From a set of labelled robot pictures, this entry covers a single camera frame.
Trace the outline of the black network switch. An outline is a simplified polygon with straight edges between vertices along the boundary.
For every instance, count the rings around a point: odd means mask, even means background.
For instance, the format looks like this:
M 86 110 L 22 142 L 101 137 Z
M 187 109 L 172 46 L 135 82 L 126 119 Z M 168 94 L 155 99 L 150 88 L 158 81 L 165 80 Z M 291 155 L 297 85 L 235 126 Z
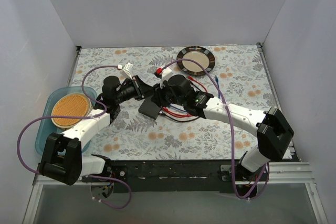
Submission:
M 138 112 L 151 119 L 156 120 L 161 108 L 151 101 L 152 97 L 146 98 L 138 109 Z

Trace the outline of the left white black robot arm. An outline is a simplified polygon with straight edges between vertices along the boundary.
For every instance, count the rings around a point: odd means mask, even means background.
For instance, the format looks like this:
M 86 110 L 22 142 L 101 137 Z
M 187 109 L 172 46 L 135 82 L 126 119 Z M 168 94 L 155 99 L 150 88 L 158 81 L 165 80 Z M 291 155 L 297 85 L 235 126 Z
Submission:
M 47 139 L 39 164 L 39 173 L 66 185 L 73 185 L 79 177 L 94 175 L 100 182 L 111 178 L 112 170 L 107 157 L 82 156 L 82 149 L 102 129 L 109 126 L 120 112 L 120 104 L 130 100 L 142 100 L 152 96 L 154 89 L 138 76 L 123 83 L 115 76 L 106 77 L 102 92 L 91 111 L 92 117 L 81 120 L 64 132 L 51 133 Z

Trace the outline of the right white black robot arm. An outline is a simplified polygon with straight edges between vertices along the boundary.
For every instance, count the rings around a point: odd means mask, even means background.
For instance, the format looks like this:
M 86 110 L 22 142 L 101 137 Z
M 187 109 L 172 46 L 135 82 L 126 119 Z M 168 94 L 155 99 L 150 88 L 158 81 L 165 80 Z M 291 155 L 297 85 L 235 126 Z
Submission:
M 279 162 L 294 136 L 294 131 L 277 108 L 252 110 L 223 103 L 210 93 L 196 91 L 182 75 L 170 77 L 154 86 L 152 101 L 161 107 L 177 104 L 192 116 L 223 123 L 233 123 L 257 138 L 257 145 L 247 151 L 232 169 L 237 179 L 251 180 L 269 161 Z

